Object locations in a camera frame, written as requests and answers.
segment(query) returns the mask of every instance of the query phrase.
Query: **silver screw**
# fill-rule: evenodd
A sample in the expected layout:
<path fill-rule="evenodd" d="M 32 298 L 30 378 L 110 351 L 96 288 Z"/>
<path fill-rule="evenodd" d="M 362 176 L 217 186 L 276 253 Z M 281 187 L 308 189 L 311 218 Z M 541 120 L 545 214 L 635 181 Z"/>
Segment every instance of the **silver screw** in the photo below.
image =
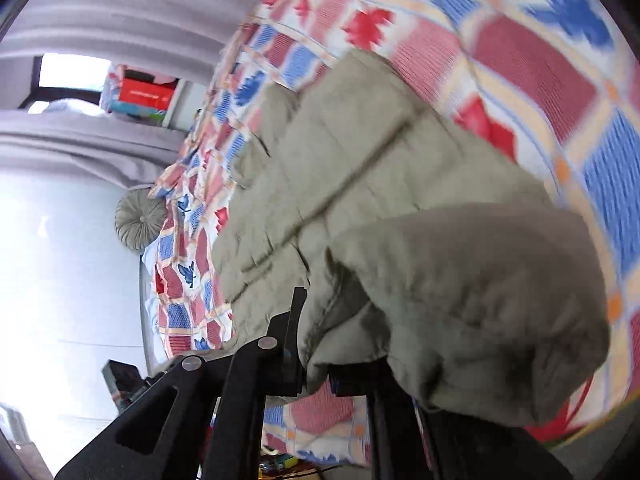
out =
<path fill-rule="evenodd" d="M 202 366 L 202 360 L 195 355 L 190 355 L 182 361 L 182 368 L 188 372 L 193 372 Z"/>
<path fill-rule="evenodd" d="M 276 348 L 278 346 L 278 340 L 270 335 L 265 337 L 261 337 L 258 339 L 258 346 L 263 350 L 271 350 L 272 348 Z"/>

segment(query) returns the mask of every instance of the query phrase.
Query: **red box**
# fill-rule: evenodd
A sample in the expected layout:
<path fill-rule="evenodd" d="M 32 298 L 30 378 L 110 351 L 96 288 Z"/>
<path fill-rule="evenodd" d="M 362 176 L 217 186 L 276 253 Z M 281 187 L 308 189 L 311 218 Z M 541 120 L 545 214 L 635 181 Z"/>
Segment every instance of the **red box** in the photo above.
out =
<path fill-rule="evenodd" d="M 124 78 L 118 100 L 156 110 L 167 110 L 173 95 L 172 88 Z"/>

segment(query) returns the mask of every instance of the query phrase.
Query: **curtain fold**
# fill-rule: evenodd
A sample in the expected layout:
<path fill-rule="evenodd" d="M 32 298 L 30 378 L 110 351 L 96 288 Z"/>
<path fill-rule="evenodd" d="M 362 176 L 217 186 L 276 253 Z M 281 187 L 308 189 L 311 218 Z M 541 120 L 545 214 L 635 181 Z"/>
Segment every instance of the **curtain fold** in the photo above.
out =
<path fill-rule="evenodd" d="M 100 178 L 128 189 L 173 164 L 184 134 L 74 112 L 0 111 L 0 167 Z"/>
<path fill-rule="evenodd" d="M 260 0 L 30 0 L 0 57 L 102 57 L 209 84 L 220 50 Z"/>

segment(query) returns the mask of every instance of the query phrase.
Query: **patterned bed sheet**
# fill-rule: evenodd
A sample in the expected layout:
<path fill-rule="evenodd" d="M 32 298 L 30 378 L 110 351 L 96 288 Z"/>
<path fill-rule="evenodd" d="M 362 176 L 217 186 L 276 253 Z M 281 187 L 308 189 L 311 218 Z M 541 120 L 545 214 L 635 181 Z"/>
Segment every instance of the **patterned bed sheet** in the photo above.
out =
<path fill-rule="evenodd" d="M 228 167 L 258 134 L 260 96 L 302 90 L 354 47 L 387 58 L 439 113 L 544 181 L 587 222 L 606 281 L 605 364 L 543 440 L 606 416 L 640 388 L 640 65 L 598 0 L 264 0 L 216 69 L 206 110 L 152 194 L 168 219 L 154 286 L 169 355 L 232 334 L 209 249 L 235 184 Z M 266 413 L 267 441 L 325 461 L 368 460 L 362 399 L 316 396 Z"/>

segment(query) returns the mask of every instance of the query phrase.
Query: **pleated round pillow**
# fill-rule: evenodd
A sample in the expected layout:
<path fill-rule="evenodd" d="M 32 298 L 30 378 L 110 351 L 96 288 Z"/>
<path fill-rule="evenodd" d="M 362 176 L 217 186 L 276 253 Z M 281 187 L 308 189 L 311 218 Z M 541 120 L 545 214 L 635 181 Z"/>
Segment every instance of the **pleated round pillow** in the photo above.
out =
<path fill-rule="evenodd" d="M 158 238 L 166 218 L 164 199 L 149 198 L 148 193 L 149 188 L 131 189 L 116 208 L 116 234 L 128 249 L 137 254 L 142 254 Z"/>

